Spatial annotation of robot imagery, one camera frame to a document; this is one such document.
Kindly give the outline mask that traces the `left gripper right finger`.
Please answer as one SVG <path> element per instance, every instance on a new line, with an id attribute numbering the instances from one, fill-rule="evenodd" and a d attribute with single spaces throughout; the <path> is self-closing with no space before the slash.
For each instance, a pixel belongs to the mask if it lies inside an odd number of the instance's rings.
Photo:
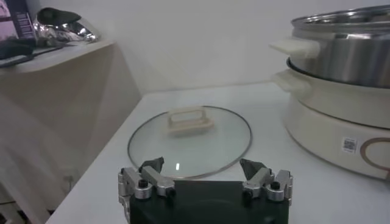
<path id="1" fill-rule="evenodd" d="M 266 197 L 276 203 L 287 201 L 291 206 L 293 176 L 288 170 L 279 170 L 275 175 L 261 162 L 240 159 L 240 166 L 246 177 L 243 182 L 243 202 L 247 205 L 256 198 Z"/>

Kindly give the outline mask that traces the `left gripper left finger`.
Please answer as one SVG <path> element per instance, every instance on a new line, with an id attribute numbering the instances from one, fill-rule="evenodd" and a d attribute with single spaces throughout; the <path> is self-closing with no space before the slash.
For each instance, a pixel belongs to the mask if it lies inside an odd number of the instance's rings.
<path id="1" fill-rule="evenodd" d="M 153 191 L 158 196 L 172 198 L 176 195 L 175 182 L 160 174 L 165 161 L 163 157 L 144 161 L 137 168 L 125 167 L 118 172 L 118 201 L 123 206 L 126 221 L 130 221 L 130 199 L 146 201 Z"/>

